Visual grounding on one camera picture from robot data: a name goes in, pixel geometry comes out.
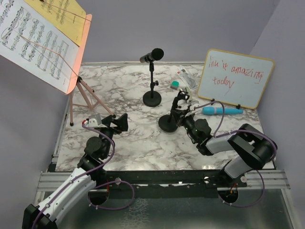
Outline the blue toy microphone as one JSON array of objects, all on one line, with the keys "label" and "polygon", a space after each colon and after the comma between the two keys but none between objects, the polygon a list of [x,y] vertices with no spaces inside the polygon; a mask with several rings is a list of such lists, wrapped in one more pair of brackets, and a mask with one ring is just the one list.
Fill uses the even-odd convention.
[{"label": "blue toy microphone", "polygon": [[243,110],[237,108],[222,108],[222,107],[212,107],[207,106],[202,109],[204,115],[238,115],[242,114]]}]

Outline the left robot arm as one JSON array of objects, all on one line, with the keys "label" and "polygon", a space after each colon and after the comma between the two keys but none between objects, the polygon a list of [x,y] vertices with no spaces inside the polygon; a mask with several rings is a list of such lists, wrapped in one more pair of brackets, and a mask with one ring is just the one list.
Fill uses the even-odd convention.
[{"label": "left robot arm", "polygon": [[114,135],[128,131],[128,115],[119,118],[109,115],[101,118],[95,114],[83,120],[82,127],[97,133],[90,137],[77,167],[69,177],[45,200],[30,204],[23,214],[23,229],[56,229],[75,204],[92,188],[105,184],[103,167],[115,152]]}]

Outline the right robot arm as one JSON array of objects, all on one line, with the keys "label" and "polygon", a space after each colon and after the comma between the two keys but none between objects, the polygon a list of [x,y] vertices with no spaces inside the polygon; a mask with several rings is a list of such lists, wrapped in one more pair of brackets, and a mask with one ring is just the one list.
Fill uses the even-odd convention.
[{"label": "right robot arm", "polygon": [[235,151],[238,156],[229,161],[218,172],[217,180],[225,187],[251,170],[260,170],[272,161],[277,153],[277,145],[250,124],[243,124],[236,131],[212,136],[206,119],[194,120],[190,110],[172,111],[177,126],[183,126],[192,143],[204,156],[212,156],[224,151]]}]

